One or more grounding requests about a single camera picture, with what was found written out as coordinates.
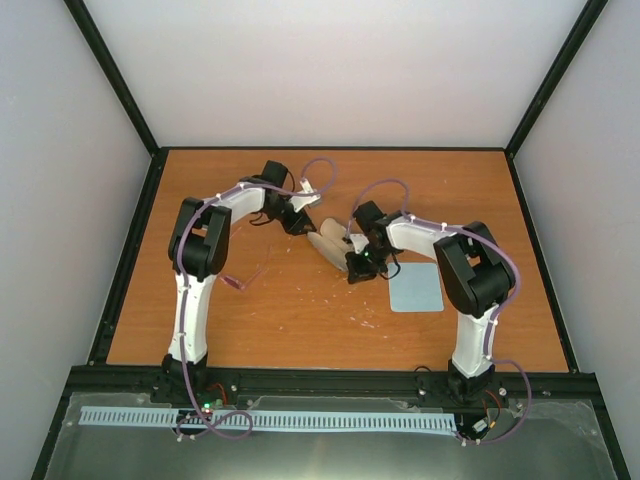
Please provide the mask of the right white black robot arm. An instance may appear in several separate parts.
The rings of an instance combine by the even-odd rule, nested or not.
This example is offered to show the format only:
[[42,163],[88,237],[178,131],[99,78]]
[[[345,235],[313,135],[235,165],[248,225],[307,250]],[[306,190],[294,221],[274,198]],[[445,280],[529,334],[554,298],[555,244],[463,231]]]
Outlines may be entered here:
[[350,284],[393,279],[401,271],[397,256],[406,251],[436,263],[458,318],[446,389],[454,402],[471,402],[495,371],[494,330],[520,282],[513,261],[482,222],[450,226],[400,211],[385,214],[373,201],[357,206],[352,218],[361,233],[346,235],[352,246],[345,254]]

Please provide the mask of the black aluminium mounting rail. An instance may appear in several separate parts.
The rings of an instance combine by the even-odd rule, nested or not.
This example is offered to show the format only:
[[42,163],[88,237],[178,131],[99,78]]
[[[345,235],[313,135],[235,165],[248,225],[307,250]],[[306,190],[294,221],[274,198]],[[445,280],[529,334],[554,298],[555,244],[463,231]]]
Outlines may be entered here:
[[[418,406],[477,406],[490,391],[506,391],[511,400],[527,398],[519,373],[498,372],[488,385],[472,393],[456,392],[445,372],[349,371],[208,368],[193,387],[200,401],[224,398],[244,407],[262,396],[390,398]],[[73,393],[146,393],[156,403],[185,405],[189,402],[180,374],[168,375],[159,367],[77,366],[71,369],[63,395]]]

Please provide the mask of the pink transparent sunglasses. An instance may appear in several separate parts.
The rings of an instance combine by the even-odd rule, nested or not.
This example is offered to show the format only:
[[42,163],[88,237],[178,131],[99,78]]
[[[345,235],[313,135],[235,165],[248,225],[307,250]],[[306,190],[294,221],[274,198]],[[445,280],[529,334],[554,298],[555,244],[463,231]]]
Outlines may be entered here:
[[218,279],[226,286],[245,292],[268,270],[272,242],[264,227],[248,224],[232,231],[229,257]]

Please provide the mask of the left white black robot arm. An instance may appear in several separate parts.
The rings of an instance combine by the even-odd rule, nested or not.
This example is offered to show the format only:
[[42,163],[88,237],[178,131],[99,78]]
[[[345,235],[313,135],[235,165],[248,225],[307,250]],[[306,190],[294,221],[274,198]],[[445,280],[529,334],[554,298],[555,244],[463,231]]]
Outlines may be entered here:
[[183,200],[169,241],[177,298],[174,328],[161,367],[174,392],[186,402],[201,400],[208,390],[207,322],[213,286],[226,264],[233,224],[251,214],[276,220],[292,236],[315,230],[306,209],[322,198],[306,177],[297,191],[284,183],[288,168],[267,161],[258,175],[206,199]]

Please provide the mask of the light blue cleaning cloth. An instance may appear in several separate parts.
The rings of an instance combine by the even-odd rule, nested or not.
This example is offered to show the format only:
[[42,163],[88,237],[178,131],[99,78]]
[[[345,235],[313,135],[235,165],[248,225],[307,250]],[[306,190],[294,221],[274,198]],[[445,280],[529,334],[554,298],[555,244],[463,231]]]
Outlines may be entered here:
[[389,303],[395,313],[431,313],[444,310],[435,263],[393,263],[389,267]]

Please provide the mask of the plaid brown glasses case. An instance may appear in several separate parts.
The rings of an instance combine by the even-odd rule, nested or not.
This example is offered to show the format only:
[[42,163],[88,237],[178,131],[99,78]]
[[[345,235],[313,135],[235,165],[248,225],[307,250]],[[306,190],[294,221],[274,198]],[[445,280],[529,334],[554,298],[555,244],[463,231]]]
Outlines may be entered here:
[[306,234],[320,255],[341,272],[348,271],[346,255],[354,251],[353,244],[346,237],[346,227],[331,217],[321,223],[318,231]]

